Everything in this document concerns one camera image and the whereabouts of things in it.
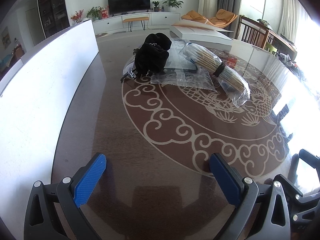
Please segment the cotton swab bag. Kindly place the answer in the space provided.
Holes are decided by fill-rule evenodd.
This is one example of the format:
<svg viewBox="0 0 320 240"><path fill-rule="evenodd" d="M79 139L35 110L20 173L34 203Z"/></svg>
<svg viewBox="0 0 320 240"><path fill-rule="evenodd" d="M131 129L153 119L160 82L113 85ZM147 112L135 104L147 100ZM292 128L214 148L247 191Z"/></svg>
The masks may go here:
<svg viewBox="0 0 320 240"><path fill-rule="evenodd" d="M249 100L250 88L247 81L209 49L189 42L180 53L197 67L213 74L235 107L240 107Z"/></svg>

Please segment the black cloth pouch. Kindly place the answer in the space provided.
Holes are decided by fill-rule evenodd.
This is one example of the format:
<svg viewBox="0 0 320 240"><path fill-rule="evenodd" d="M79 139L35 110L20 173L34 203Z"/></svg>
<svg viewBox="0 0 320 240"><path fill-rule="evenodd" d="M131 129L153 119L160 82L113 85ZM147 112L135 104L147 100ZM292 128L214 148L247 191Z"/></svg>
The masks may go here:
<svg viewBox="0 0 320 240"><path fill-rule="evenodd" d="M149 34L135 54L138 75L158 74L163 71L172 41L163 33Z"/></svg>

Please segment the white storage box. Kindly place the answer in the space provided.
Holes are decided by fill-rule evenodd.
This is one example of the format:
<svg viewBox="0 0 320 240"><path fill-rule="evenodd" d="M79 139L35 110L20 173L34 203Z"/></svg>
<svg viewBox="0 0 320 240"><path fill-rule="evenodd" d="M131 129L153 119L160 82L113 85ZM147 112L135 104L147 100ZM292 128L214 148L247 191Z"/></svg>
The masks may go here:
<svg viewBox="0 0 320 240"><path fill-rule="evenodd" d="M15 239L33 184L51 181L65 116L98 51L87 20L36 45L1 80L1 220Z"/></svg>

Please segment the phone case in plastic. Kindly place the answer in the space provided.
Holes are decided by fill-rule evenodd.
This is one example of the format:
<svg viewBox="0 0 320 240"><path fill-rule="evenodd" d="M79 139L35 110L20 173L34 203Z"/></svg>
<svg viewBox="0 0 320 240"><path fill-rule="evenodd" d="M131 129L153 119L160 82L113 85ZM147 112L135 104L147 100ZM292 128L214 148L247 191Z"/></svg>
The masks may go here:
<svg viewBox="0 0 320 240"><path fill-rule="evenodd" d="M185 58L181 52L188 40L174 38L171 40L169 57L162 72L152 74L150 83L154 85L175 85L216 91L209 72L196 66Z"/></svg>

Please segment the wooden side table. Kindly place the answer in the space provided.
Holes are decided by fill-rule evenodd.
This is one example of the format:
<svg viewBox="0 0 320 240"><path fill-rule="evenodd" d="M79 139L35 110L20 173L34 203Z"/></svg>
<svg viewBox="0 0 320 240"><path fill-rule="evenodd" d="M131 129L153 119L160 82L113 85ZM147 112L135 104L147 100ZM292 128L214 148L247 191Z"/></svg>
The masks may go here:
<svg viewBox="0 0 320 240"><path fill-rule="evenodd" d="M276 48L278 53L289 55L291 60L295 61L297 56L296 46L283 35L279 35L276 32L269 30L267 43Z"/></svg>

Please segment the wooden dining chair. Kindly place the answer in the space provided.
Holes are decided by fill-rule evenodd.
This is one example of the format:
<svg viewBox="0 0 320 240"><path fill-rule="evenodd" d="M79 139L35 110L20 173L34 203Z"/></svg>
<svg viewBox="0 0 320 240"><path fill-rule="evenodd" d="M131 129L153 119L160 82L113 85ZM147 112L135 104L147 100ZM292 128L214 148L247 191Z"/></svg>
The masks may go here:
<svg viewBox="0 0 320 240"><path fill-rule="evenodd" d="M237 40L264 49L269 32L269 29L260 22L243 15L239 16L239 24L236 32Z"/></svg>

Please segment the white flat carton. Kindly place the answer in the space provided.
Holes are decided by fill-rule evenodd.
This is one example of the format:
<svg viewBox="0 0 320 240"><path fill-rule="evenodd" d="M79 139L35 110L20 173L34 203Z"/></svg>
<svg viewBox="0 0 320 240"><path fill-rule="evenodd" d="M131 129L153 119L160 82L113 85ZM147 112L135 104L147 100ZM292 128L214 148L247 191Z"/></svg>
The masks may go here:
<svg viewBox="0 0 320 240"><path fill-rule="evenodd" d="M179 38L189 41L218 43L231 46L233 40L225 33L228 30L209 24L190 20L180 20L170 26L170 30Z"/></svg>

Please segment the red flower vase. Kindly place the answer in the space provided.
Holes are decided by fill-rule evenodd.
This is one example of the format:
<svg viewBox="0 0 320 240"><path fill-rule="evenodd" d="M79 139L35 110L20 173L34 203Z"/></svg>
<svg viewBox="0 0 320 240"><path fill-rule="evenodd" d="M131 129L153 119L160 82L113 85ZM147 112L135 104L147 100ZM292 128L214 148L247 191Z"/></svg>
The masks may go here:
<svg viewBox="0 0 320 240"><path fill-rule="evenodd" d="M73 21L74 24L80 23L82 20L83 13L84 9L75 11L75 13L70 17L70 19Z"/></svg>

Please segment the orange lounge chair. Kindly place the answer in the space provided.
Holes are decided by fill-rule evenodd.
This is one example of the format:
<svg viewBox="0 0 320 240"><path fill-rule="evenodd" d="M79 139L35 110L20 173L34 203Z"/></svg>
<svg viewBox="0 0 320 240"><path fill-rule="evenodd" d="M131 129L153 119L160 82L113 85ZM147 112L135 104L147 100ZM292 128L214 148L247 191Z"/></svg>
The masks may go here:
<svg viewBox="0 0 320 240"><path fill-rule="evenodd" d="M216 15L211 18L206 18L205 16L193 10L189 11L181 17L182 20L195 21L222 29L229 26L236 18L237 15L235 13L224 9L218 10Z"/></svg>

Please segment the white tv cabinet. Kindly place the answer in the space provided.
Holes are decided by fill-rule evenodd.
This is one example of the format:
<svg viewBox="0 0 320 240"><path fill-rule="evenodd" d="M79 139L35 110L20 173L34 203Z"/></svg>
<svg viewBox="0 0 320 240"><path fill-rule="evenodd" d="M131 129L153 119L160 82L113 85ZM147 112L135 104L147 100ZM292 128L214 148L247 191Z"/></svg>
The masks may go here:
<svg viewBox="0 0 320 240"><path fill-rule="evenodd" d="M169 29L181 19L177 12L146 12L112 16L93 22L94 33L117 33L146 29Z"/></svg>

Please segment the green potted plant left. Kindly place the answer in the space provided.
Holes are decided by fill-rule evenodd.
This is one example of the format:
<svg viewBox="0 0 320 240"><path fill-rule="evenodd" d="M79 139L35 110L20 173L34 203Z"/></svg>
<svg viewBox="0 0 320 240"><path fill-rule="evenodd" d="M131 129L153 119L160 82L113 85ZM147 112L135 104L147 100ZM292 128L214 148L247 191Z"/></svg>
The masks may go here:
<svg viewBox="0 0 320 240"><path fill-rule="evenodd" d="M90 18L92 21L97 21L100 20L102 18L101 16L101 11L103 10L102 7L98 6L98 7L92 7L88 13L87 13L87 18Z"/></svg>

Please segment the green potted plant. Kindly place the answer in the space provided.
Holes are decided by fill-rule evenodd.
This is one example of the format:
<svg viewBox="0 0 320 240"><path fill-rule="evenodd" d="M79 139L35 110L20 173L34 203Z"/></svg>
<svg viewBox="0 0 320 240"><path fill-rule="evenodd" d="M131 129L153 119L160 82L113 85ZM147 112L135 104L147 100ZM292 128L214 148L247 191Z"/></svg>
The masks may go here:
<svg viewBox="0 0 320 240"><path fill-rule="evenodd" d="M163 0L170 12L175 12L177 9L181 8L184 2L182 0Z"/></svg>
<svg viewBox="0 0 320 240"><path fill-rule="evenodd" d="M97 21L100 20L102 18L101 16L101 11L103 10L102 7L98 6L98 7L92 7L88 13L87 13L87 18L90 18L92 21Z"/></svg>

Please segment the orange wooden bench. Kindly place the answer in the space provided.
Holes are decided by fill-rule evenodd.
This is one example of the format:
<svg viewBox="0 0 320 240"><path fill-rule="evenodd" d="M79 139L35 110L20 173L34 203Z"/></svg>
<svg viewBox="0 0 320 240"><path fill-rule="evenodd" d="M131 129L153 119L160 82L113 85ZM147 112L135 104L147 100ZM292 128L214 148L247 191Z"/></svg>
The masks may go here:
<svg viewBox="0 0 320 240"><path fill-rule="evenodd" d="M133 31L133 23L134 22L140 22L142 25L142 29L145 30L146 26L145 26L145 22L149 21L149 17L145 16L145 17L135 17L135 18L126 18L123 20L123 23L127 23L128 24L128 31L132 32Z"/></svg>

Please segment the green potted plant right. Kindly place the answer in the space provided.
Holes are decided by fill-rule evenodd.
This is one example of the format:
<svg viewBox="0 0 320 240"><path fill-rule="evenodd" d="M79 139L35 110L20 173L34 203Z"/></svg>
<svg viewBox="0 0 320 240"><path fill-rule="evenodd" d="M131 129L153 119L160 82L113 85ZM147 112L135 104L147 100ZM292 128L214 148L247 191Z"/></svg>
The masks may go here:
<svg viewBox="0 0 320 240"><path fill-rule="evenodd" d="M184 2L182 0L163 0L170 12L175 12L177 9L181 8Z"/></svg>

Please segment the black flat television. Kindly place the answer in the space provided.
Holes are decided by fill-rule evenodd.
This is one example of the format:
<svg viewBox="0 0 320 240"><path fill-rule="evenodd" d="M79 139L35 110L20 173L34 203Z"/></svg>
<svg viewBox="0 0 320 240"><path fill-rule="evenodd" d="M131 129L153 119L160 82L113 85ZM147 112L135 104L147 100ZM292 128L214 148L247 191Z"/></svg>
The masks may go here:
<svg viewBox="0 0 320 240"><path fill-rule="evenodd" d="M109 13L121 14L150 9L151 0L108 0Z"/></svg>

